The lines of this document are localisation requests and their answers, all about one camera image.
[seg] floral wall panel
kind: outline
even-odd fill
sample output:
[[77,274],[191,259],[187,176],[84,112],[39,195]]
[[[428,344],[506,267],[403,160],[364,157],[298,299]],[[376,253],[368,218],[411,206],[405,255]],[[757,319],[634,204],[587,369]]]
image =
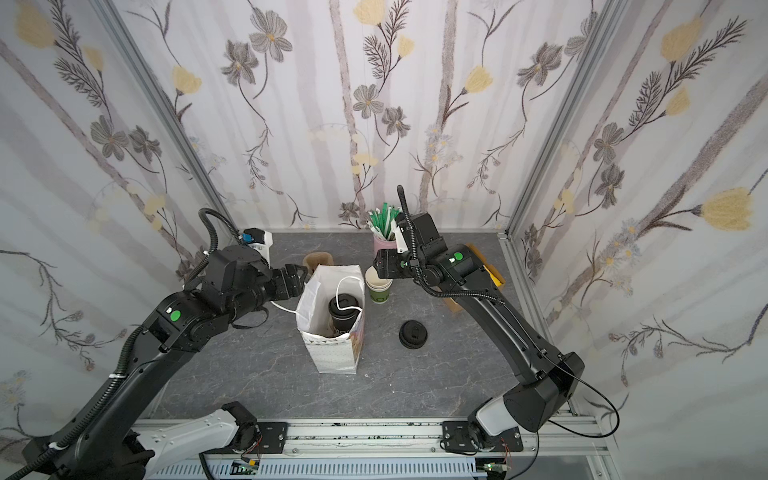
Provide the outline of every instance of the floral wall panel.
[[242,224],[504,228],[602,2],[116,2]]
[[627,478],[768,472],[767,7],[631,2],[514,235]]
[[206,204],[87,2],[0,5],[0,473],[112,372]]

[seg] robotic arm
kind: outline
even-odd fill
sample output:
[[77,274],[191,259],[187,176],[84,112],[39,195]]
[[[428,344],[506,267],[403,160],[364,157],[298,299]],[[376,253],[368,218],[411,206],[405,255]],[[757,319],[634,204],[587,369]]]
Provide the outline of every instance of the robotic arm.
[[516,387],[470,416],[478,444],[517,425],[537,432],[571,398],[584,363],[576,353],[563,354],[542,338],[498,291],[482,261],[466,245],[446,246],[432,217],[411,216],[402,186],[397,189],[402,212],[395,220],[408,251],[379,250],[374,262],[379,277],[413,278],[429,295],[453,298],[515,373]]
[[[584,363],[543,339],[509,305],[467,246],[447,247],[428,214],[410,215],[401,186],[398,195],[402,213],[396,233],[403,253],[380,250],[374,262],[379,277],[413,278],[429,295],[455,299],[502,351],[518,380],[516,387],[470,415],[473,441],[481,449],[489,436],[517,425],[537,432],[571,398]],[[222,220],[238,244],[217,250],[216,230],[206,215]],[[258,232],[241,236],[226,217],[210,209],[201,209],[200,218],[211,236],[210,254],[191,276],[207,268],[202,282],[188,280],[183,291],[157,305],[128,336],[118,367],[88,404],[54,435],[32,439],[24,449],[29,463],[6,480],[31,472],[58,480],[141,480],[194,453],[222,447],[243,451],[260,437],[257,420],[237,402],[165,432],[131,430],[166,382],[213,336],[229,325],[249,328],[236,320],[266,311],[267,301],[303,292],[304,267],[270,268],[243,242]]]
[[[206,215],[220,218],[238,244],[217,250],[216,230]],[[184,291],[163,299],[128,336],[118,367],[88,404],[54,435],[29,442],[24,449],[29,464],[9,479],[37,471],[58,479],[141,480],[190,454],[226,446],[245,450],[259,437],[256,419],[238,402],[172,432],[131,430],[166,382],[213,336],[230,325],[249,328],[236,320],[304,290],[305,267],[270,268],[226,217],[202,209],[200,218],[211,236],[208,258],[193,271],[196,276],[207,267],[201,288],[192,290],[190,279]],[[190,441],[191,435],[199,441]]]

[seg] black cup lid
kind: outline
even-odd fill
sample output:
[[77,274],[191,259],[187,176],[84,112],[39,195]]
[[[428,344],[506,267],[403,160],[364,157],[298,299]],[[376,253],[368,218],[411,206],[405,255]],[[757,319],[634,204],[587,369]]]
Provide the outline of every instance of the black cup lid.
[[360,312],[358,309],[351,308],[348,310],[341,310],[349,306],[360,306],[357,298],[349,295],[348,293],[340,293],[339,305],[336,306],[336,296],[332,297],[328,302],[328,311],[331,313],[331,316],[337,320],[349,320],[356,318],[357,314]]
[[409,349],[419,349],[427,341],[427,328],[420,322],[408,320],[400,327],[400,343]]

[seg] white paper bag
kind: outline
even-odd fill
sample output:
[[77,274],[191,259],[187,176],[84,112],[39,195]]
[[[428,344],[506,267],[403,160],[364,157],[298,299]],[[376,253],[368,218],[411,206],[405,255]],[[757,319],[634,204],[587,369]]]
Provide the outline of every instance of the white paper bag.
[[[341,282],[345,276],[353,276]],[[352,329],[340,336],[333,331],[328,302],[336,295],[349,293],[359,301],[360,313]],[[320,373],[357,373],[365,325],[366,287],[359,265],[319,265],[304,286],[296,308],[296,326],[304,345]]]

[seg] green paper cup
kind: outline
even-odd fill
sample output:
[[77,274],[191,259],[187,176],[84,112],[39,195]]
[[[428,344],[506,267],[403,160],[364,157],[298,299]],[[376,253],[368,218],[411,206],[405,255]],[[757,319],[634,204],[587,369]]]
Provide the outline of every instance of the green paper cup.
[[372,266],[366,270],[366,285],[374,303],[384,303],[389,300],[389,288],[392,286],[392,279],[379,278],[376,275],[376,268]]

